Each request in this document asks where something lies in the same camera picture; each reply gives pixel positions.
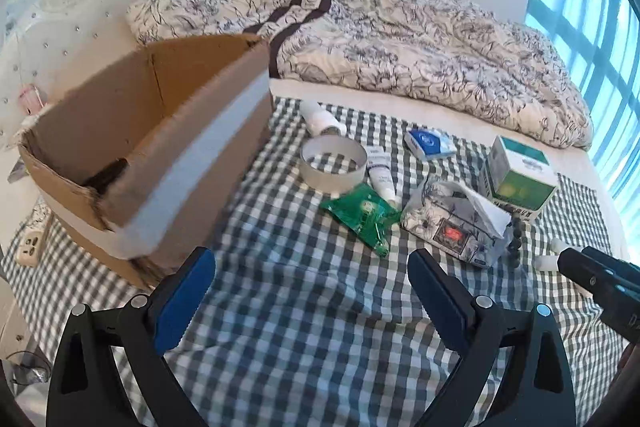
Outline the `green white carton box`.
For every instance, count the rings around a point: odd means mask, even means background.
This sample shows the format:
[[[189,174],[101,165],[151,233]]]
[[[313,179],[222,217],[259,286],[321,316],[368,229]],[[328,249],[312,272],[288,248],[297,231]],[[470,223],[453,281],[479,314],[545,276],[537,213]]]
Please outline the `green white carton box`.
[[[526,222],[535,221],[559,187],[542,150],[498,135],[480,170],[480,194]]]

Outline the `floral tissue pack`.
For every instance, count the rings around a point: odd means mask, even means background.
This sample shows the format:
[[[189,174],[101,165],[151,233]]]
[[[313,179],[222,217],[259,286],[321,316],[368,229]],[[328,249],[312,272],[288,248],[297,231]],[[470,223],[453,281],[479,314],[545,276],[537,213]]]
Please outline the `floral tissue pack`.
[[[514,239],[512,216],[467,185],[429,176],[413,191],[400,225],[439,251],[490,268]]]

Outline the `blue white small packet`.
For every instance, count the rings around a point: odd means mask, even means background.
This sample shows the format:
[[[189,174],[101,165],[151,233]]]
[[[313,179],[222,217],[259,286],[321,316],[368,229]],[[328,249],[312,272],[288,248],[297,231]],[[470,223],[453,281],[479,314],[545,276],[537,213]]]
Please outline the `blue white small packet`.
[[[450,136],[435,129],[409,129],[405,133],[405,144],[420,161],[445,158],[457,153]]]

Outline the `white cream tube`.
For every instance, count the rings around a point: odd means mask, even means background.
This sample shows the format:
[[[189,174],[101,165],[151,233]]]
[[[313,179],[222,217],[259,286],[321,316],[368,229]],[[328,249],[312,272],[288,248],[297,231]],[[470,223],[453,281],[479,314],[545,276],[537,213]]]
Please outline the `white cream tube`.
[[[382,146],[367,145],[367,174],[373,190],[393,208],[400,207],[395,181],[390,171],[392,158]]]

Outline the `green foil sachet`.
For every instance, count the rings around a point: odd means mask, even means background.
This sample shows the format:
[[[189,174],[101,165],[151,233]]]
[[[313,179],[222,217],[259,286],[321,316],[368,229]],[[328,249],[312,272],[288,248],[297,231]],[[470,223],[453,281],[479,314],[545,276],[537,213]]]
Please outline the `green foil sachet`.
[[[342,225],[354,232],[378,257],[390,253],[390,229],[400,220],[400,212],[382,199],[367,183],[320,204]]]

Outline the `white tape roll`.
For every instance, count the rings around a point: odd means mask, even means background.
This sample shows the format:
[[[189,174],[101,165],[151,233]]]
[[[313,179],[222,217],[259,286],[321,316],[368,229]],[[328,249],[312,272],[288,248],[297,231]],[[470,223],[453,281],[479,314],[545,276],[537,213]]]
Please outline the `white tape roll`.
[[[326,134],[303,144],[298,169],[303,181],[314,190],[343,194],[363,182],[367,161],[368,153],[359,142]]]

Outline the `white plastic bottle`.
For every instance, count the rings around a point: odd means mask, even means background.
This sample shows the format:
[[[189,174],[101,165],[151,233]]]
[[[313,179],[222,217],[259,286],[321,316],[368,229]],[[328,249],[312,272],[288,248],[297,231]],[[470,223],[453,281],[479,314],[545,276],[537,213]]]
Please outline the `white plastic bottle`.
[[[326,134],[345,135],[347,132],[346,126],[317,102],[301,101],[299,112],[309,134],[314,138]]]

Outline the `white power strip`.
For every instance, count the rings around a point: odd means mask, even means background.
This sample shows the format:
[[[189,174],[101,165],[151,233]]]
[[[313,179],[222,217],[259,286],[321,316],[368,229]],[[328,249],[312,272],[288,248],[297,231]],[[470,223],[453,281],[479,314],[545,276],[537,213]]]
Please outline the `white power strip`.
[[[15,261],[23,267],[35,268],[40,262],[44,249],[44,233],[42,230],[27,230],[18,246]]]

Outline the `brown cardboard box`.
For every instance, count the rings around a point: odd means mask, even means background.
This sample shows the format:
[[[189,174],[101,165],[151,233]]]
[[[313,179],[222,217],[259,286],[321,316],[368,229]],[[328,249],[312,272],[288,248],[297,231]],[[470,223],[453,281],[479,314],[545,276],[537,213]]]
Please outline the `brown cardboard box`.
[[[152,287],[209,242],[266,143],[269,62],[252,34],[140,46],[43,112],[21,158],[77,245]]]

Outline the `green white checkered cloth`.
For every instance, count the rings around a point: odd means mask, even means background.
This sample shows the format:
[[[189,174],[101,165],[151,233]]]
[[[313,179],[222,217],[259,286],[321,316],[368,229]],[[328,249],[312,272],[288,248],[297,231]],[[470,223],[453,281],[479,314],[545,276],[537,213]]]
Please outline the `green white checkered cloth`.
[[[306,129],[297,102],[279,98],[270,126],[213,241],[213,285],[167,363],[212,426],[411,426],[457,362],[406,277],[420,239],[393,228],[388,255],[371,251],[299,178]],[[611,248],[596,192],[574,176],[561,176],[525,225],[516,256],[489,270],[446,254],[438,261],[472,294],[552,309],[586,421],[624,343],[570,281],[535,269],[553,239]]]

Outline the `white bed sheet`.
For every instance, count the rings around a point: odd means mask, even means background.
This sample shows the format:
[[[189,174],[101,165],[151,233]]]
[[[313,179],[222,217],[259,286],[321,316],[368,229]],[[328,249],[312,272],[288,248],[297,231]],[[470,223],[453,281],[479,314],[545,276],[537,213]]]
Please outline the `white bed sheet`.
[[[288,79],[271,80],[270,89],[271,93],[279,98],[314,100],[322,104],[339,105],[363,112],[392,116],[423,127],[442,129],[459,138],[487,146],[494,143],[497,135],[504,135],[537,147],[544,151],[556,172],[597,192],[612,253],[616,258],[630,259],[620,213],[615,209],[611,196],[608,195],[584,150],[575,147],[559,150],[530,139],[526,135],[487,124],[469,114],[403,96]],[[21,179],[15,183],[6,181],[17,161],[17,156],[15,148],[1,150],[1,246],[3,248],[9,246],[18,225],[30,213],[38,198],[38,190],[30,179]]]

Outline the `pink small item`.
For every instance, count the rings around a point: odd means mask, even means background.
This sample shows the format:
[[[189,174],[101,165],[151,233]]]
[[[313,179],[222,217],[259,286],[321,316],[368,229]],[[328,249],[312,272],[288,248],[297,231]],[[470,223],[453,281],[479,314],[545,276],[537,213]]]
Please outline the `pink small item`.
[[[39,88],[33,84],[24,84],[18,94],[18,103],[20,103],[23,112],[27,116],[34,116],[43,110],[46,106],[46,98],[41,94]]]

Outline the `white tufted headboard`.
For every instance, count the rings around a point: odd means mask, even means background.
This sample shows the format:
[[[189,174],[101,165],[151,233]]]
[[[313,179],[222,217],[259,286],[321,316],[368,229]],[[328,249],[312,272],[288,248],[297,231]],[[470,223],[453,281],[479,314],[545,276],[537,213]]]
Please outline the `white tufted headboard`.
[[[126,22],[134,0],[36,0],[15,21],[1,49],[1,145],[11,147],[28,117],[24,84],[58,101],[89,76],[136,48]]]

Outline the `floral patterned duvet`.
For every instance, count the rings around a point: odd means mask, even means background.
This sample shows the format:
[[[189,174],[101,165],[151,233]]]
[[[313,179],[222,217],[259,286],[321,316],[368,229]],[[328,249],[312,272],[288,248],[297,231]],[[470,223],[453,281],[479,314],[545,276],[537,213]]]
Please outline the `floral patterned duvet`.
[[[557,148],[590,147],[593,123],[541,32],[463,0],[136,0],[134,38],[253,34],[269,72],[406,96]]]

